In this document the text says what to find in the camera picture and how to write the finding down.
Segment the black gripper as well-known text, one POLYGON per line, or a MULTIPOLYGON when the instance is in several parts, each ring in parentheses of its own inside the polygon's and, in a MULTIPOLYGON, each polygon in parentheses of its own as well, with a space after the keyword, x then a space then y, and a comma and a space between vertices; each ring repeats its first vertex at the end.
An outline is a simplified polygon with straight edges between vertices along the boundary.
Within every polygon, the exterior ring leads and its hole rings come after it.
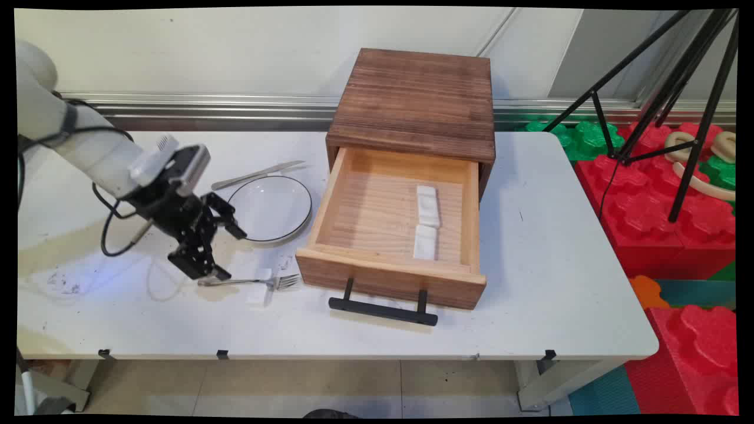
POLYGON ((197 196, 189 190, 187 195, 181 195, 179 188, 178 179, 158 176, 146 187, 126 195, 125 201, 137 215, 177 239, 178 247, 167 255, 167 260, 186 276, 192 280, 229 280, 232 275, 215 262, 211 243, 217 225, 237 240, 247 238, 235 218, 235 208, 214 191, 197 196))

